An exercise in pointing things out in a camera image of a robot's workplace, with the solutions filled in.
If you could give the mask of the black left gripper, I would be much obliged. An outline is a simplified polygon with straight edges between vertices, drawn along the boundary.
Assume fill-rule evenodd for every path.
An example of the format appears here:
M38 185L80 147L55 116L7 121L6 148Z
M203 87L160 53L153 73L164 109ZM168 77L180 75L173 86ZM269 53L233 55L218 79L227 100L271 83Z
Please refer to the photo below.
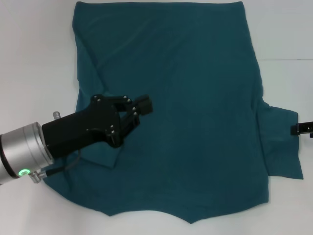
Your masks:
M126 114L120 117L118 111ZM44 141L52 157L65 157L96 142L119 148L140 124L139 115L152 111L146 94L134 100L126 95L96 95L85 109L44 124Z

